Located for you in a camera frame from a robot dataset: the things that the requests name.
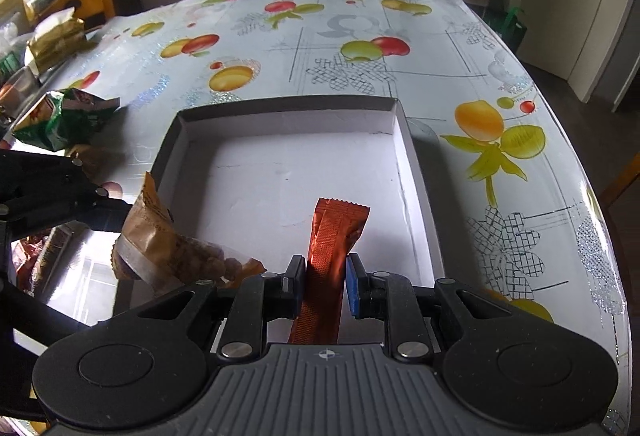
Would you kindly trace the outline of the wooden chair at right side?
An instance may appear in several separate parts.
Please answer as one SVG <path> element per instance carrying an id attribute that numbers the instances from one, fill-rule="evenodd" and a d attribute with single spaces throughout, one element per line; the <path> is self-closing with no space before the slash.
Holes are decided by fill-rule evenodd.
<path id="1" fill-rule="evenodd" d="M 640 153 L 637 153 L 599 196 L 603 209 L 614 204 L 640 175 Z"/>

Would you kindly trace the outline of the tissue pack in gold wrapper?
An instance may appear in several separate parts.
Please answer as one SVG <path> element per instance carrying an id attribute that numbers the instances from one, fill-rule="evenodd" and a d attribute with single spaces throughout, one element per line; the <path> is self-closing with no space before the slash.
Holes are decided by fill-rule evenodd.
<path id="1" fill-rule="evenodd" d="M 97 45 L 96 38 L 87 37 L 85 22 L 76 18 L 75 9 L 63 9 L 37 25 L 27 41 L 25 65 L 39 77 L 74 54 L 90 51 Z"/>

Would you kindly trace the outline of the wooden chair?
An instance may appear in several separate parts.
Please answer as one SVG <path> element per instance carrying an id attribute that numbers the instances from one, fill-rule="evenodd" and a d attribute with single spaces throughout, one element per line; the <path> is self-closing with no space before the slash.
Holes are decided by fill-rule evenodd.
<path id="1" fill-rule="evenodd" d="M 640 175 L 640 153 L 637 153 L 599 196 L 603 209 L 614 204 Z"/>
<path id="2" fill-rule="evenodd" d="M 38 23 L 65 9 L 74 9 L 74 17 L 84 22 L 85 30 L 102 27 L 116 16 L 114 0 L 54 0 L 40 13 Z"/>

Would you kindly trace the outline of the wooden chair at left side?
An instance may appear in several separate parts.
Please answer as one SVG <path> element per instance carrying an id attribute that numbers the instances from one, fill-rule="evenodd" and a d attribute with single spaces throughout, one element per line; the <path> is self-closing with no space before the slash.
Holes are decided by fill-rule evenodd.
<path id="1" fill-rule="evenodd" d="M 40 13 L 38 23 L 65 9 L 74 9 L 74 17 L 84 22 L 85 30 L 102 27 L 116 16 L 114 0 L 54 0 Z"/>

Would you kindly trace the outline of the green shrimp chips bag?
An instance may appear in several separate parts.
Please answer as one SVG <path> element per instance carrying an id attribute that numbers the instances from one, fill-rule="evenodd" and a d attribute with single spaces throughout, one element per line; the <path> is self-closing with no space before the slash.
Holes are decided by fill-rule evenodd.
<path id="1" fill-rule="evenodd" d="M 88 144 L 118 110 L 118 98 L 104 100 L 84 90 L 48 92 L 13 129 L 23 143 L 51 152 Z"/>

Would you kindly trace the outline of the orange square snack packet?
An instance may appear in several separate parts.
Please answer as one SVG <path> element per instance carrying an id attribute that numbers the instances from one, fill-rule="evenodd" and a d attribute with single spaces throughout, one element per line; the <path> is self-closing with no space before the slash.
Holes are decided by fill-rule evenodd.
<path id="1" fill-rule="evenodd" d="M 62 225 L 22 237 L 12 246 L 17 287 L 39 297 L 47 293 L 52 275 L 74 236 L 70 225 Z"/>

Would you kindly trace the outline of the red-orange stick packet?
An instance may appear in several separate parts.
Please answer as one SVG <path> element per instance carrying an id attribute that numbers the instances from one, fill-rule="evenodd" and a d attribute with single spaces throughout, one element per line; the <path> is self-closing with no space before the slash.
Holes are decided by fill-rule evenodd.
<path id="1" fill-rule="evenodd" d="M 311 222 L 303 304 L 288 342 L 332 345 L 340 333 L 346 257 L 369 217 L 364 205 L 319 199 Z"/>

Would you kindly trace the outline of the white cardboard box tray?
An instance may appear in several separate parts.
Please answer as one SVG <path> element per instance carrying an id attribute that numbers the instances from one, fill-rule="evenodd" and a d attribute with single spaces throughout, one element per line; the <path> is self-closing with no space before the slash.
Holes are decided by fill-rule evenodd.
<path id="1" fill-rule="evenodd" d="M 370 208 L 357 253 L 432 285 L 442 255 L 409 124 L 382 96 L 286 96 L 190 108 L 151 168 L 176 229 L 281 271 L 328 197 Z"/>

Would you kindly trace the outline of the fruit-pattern tablecloth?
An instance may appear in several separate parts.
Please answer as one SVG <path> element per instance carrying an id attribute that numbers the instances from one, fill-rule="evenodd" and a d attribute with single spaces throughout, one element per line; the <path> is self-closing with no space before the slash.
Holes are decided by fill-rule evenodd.
<path id="1" fill-rule="evenodd" d="M 1 154 L 1 412 L 49 435 L 621 435 L 608 229 L 462 0 L 183 0 Z"/>

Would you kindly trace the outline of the green shopping bag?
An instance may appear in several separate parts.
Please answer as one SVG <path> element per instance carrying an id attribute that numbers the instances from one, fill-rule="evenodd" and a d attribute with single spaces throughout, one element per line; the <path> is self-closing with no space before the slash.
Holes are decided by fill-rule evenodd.
<path id="1" fill-rule="evenodd" d="M 488 10 L 486 23 L 512 52 L 517 52 L 526 35 L 527 27 L 518 17 L 521 9 L 512 6 L 507 11 Z"/>

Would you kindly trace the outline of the brown peanut snack packet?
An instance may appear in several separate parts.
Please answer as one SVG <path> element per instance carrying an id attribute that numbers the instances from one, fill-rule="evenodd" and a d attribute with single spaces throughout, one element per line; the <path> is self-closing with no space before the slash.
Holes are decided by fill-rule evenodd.
<path id="1" fill-rule="evenodd" d="M 151 174 L 130 209 L 111 255 L 119 281 L 141 280 L 156 294 L 208 280 L 221 289 L 266 271 L 257 259 L 234 249 L 179 233 L 162 203 Z"/>

